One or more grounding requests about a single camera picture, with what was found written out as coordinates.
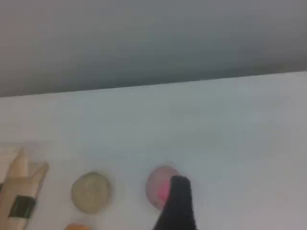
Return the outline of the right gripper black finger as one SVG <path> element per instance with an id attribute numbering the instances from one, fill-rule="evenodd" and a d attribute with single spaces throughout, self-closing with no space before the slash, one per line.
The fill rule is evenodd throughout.
<path id="1" fill-rule="evenodd" d="M 196 230 L 190 180 L 181 175 L 170 179 L 170 192 L 154 230 Z"/>

